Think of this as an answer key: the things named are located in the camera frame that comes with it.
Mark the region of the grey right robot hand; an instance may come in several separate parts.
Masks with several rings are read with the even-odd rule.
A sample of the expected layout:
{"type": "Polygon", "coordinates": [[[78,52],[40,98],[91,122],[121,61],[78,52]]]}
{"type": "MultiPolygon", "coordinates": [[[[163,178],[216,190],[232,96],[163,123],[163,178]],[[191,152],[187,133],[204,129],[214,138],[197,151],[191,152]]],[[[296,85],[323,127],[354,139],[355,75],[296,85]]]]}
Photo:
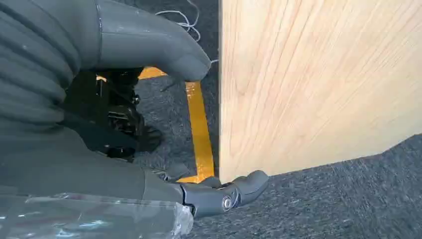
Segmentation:
{"type": "Polygon", "coordinates": [[[90,151],[61,125],[65,90],[81,70],[154,66],[203,79],[211,61],[180,26],[112,0],[0,3],[0,186],[36,196],[79,193],[174,201],[195,217],[222,214],[266,189],[260,170],[221,185],[169,183],[90,151]]]}

